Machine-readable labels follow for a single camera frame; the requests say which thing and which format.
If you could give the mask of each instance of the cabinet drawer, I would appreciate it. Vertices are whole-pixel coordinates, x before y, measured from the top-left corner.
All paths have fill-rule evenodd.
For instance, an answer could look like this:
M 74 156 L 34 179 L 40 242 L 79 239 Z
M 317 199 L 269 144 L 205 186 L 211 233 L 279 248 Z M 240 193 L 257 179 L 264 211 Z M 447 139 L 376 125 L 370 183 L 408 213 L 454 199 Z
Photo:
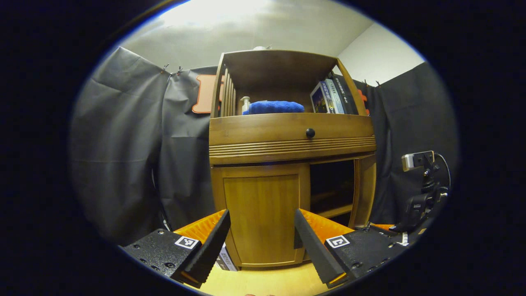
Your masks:
M 307 129 L 314 137 L 307 136 Z M 210 163 L 308 159 L 376 150 L 368 116 L 280 113 L 210 119 Z

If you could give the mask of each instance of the gray curtain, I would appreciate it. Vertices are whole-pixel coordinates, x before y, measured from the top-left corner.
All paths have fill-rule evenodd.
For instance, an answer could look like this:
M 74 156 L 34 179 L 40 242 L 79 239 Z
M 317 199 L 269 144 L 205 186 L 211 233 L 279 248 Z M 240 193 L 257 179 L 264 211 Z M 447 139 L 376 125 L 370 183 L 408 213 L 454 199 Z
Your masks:
M 81 90 L 70 172 L 86 217 L 104 238 L 127 245 L 164 227 L 164 217 L 176 229 L 214 213 L 209 114 L 191 111 L 195 76 L 171 75 L 119 47 Z

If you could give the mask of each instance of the black cable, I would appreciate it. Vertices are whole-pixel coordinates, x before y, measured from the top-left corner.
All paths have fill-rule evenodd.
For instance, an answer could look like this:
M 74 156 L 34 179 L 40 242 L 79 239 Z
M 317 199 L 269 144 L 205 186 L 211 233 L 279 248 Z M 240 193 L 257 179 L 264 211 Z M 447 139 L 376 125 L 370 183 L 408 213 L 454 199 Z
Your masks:
M 441 154 L 439 153 L 434 153 L 435 155 L 438 155 L 438 157 L 442 158 L 442 160 L 444 161 L 444 164 L 446 165 L 446 169 L 448 170 L 448 178 L 449 178 L 449 189 L 451 189 L 451 172 L 449 171 L 449 166 L 448 166 L 448 163 L 446 162 L 446 159 L 444 158 L 444 156 L 442 156 Z

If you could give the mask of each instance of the white bottle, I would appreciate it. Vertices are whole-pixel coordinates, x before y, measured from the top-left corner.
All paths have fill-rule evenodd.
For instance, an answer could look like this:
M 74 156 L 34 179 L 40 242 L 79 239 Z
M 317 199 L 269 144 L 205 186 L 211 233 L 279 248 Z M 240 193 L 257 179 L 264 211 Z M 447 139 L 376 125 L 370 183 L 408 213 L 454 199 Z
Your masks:
M 243 101 L 243 106 L 241 107 L 241 110 L 243 112 L 247 111 L 248 108 L 250 107 L 250 97 L 244 96 L 241 98 L 241 101 Z

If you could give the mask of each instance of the screw hole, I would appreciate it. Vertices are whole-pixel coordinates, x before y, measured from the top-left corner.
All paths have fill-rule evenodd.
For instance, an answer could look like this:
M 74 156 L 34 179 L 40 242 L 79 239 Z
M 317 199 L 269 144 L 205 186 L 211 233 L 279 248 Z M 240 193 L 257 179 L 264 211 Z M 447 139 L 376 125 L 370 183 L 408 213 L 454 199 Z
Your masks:
M 351 268 L 352 268 L 352 269 L 357 269 L 357 268 L 362 267 L 362 265 L 363 265 L 363 264 L 362 264 L 361 262 L 356 262 L 356 263 L 354 263 L 354 264 L 351 266 Z

